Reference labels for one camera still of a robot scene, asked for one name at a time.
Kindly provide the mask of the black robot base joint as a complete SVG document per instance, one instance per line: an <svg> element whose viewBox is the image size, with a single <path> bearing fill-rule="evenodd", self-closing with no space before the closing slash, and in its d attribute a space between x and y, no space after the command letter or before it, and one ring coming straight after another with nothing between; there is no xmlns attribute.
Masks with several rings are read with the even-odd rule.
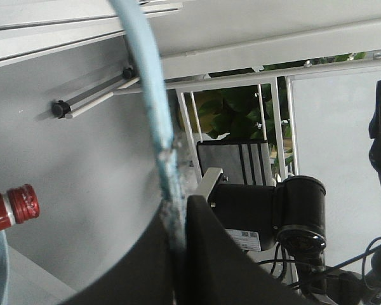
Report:
<svg viewBox="0 0 381 305"><path fill-rule="evenodd" d="M295 259L302 280L325 270L326 189L319 180L296 175L260 186L224 183L222 175L209 168L195 194L241 249L259 252L278 244Z"/></svg>

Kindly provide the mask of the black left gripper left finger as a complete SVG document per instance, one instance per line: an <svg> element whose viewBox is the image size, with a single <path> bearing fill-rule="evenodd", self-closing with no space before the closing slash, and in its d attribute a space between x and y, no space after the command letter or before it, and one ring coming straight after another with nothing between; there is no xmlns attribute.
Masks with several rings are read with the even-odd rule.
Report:
<svg viewBox="0 0 381 305"><path fill-rule="evenodd" d="M64 304L173 304L173 257L159 206L126 255Z"/></svg>

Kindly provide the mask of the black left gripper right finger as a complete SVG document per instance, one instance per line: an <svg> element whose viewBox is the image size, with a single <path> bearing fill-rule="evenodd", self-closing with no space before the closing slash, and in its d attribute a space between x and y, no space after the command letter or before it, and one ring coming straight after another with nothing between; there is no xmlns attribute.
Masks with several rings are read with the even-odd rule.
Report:
<svg viewBox="0 0 381 305"><path fill-rule="evenodd" d="M308 304L236 245L202 196L186 208L186 252L179 304Z"/></svg>

